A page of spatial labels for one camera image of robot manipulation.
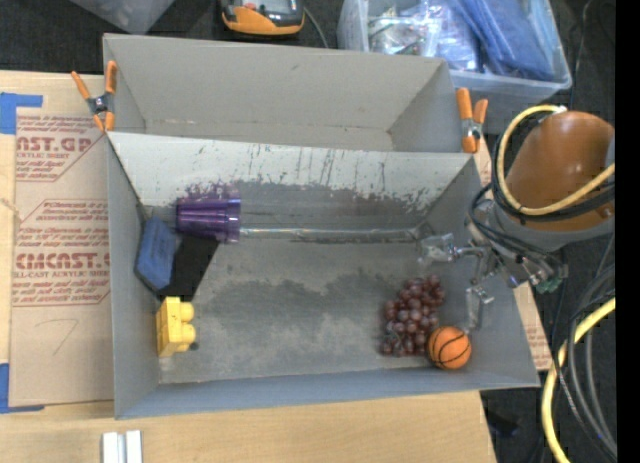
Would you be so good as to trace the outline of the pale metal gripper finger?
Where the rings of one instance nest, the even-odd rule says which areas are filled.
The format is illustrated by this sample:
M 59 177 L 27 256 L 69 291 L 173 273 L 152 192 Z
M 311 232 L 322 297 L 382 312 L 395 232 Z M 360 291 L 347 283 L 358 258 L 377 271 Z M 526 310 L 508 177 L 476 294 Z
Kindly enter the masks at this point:
M 450 263 L 455 260 L 456 250 L 452 233 L 425 237 L 418 241 L 418 249 L 423 263 Z
M 495 296 L 484 286 L 473 286 L 465 291 L 466 328 L 480 330 L 492 320 Z

